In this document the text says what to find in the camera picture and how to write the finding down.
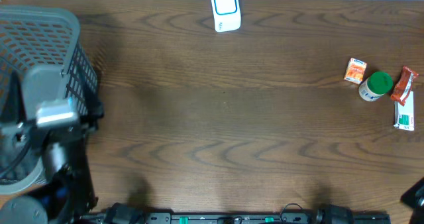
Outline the white Panadol medicine box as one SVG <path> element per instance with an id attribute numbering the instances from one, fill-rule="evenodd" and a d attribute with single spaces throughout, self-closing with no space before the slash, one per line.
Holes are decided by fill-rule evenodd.
<path id="1" fill-rule="evenodd" d="M 413 92 L 409 93 L 405 105 L 394 102 L 394 127 L 405 131 L 415 130 Z"/>

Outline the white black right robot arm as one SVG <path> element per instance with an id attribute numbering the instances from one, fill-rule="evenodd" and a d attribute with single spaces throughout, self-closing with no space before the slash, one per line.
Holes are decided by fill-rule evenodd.
<path id="1" fill-rule="evenodd" d="M 401 202 L 413 210 L 410 224 L 423 224 L 423 178 L 409 188 L 402 196 Z"/>

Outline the red Top chocolate bar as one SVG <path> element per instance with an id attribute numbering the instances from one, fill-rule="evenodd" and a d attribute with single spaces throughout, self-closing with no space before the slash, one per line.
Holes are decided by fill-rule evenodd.
<path id="1" fill-rule="evenodd" d="M 392 94 L 390 95 L 391 100 L 398 102 L 400 105 L 404 106 L 406 103 L 409 94 L 411 93 L 412 83 L 419 74 L 404 66 L 401 71 L 400 79 L 394 87 Z"/>

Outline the orange snack packet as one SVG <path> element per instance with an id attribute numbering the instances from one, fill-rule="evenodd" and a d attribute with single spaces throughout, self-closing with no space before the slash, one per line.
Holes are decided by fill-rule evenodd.
<path id="1" fill-rule="evenodd" d="M 351 58 L 348 61 L 344 80 L 354 84 L 361 84 L 366 71 L 367 63 L 356 58 Z"/>

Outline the small green white can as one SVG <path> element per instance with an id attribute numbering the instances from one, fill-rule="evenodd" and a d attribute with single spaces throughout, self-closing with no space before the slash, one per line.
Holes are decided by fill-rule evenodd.
<path id="1" fill-rule="evenodd" d="M 393 87 L 393 79 L 385 72 L 374 72 L 358 88 L 360 97 L 365 101 L 376 101 Z"/>

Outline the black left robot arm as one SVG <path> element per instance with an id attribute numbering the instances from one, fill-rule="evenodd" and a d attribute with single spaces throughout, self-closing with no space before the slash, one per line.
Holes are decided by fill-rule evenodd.
<path id="1" fill-rule="evenodd" d="M 87 158 L 86 141 L 99 128 L 87 117 L 72 125 L 38 127 L 1 124 L 8 135 L 27 135 L 40 146 L 46 182 L 25 191 L 1 207 L 1 224 L 72 223 L 89 213 L 98 202 Z"/>

